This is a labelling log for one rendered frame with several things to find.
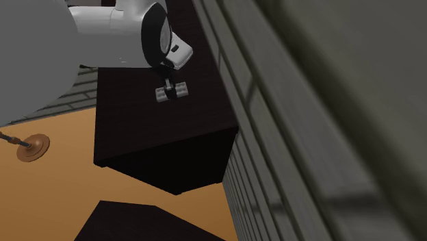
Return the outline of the grey ribbed rectangular block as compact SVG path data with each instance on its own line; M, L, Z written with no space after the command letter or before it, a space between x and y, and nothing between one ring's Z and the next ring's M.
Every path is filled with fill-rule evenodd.
M174 84L170 81L167 81L163 87L155 89L155 97L159 103L187 95L189 95L189 92L185 82Z

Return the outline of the dark wooden cabinet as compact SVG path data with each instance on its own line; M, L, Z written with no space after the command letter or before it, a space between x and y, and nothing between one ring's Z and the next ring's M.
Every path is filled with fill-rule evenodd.
M194 50L173 77L189 93L158 102L147 68L98 71L94 163L181 194L223 180L239 127L192 0L166 0L172 30Z

